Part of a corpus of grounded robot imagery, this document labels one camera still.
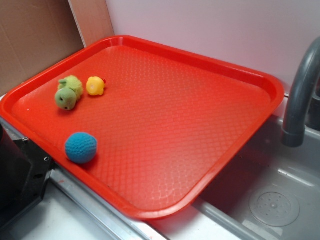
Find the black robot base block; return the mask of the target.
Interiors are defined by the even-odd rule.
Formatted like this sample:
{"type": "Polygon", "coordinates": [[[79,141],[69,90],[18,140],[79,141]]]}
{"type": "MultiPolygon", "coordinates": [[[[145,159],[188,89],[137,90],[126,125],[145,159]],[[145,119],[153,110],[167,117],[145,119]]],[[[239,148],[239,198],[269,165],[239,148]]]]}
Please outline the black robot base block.
{"type": "Polygon", "coordinates": [[[13,140],[0,127],[0,229],[39,204],[45,195],[52,158],[31,139],[13,140]]]}

